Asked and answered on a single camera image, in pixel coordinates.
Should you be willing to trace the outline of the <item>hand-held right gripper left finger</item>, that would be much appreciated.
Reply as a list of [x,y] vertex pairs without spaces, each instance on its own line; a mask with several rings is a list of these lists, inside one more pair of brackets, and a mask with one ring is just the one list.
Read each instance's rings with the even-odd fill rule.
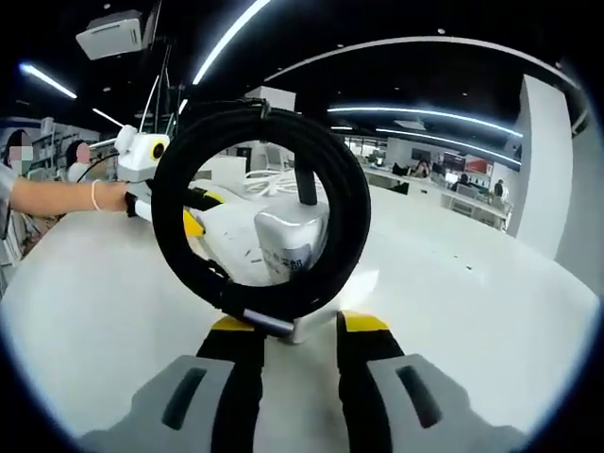
[[233,317],[214,323],[193,356],[145,383],[113,427],[79,440],[85,452],[250,452],[262,399],[265,335]]

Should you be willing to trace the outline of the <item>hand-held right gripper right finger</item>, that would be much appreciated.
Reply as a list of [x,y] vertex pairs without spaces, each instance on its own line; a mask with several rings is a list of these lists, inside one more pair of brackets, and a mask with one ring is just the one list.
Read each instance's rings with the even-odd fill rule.
[[373,315],[337,315],[339,397],[353,452],[518,452],[522,434],[492,426],[467,391],[418,354],[407,355]]

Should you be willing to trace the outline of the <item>person's left hand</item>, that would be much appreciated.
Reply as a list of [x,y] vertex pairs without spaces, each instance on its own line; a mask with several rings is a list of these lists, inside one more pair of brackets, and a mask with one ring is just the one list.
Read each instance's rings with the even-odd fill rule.
[[124,182],[98,182],[95,200],[101,210],[126,211],[126,184]]

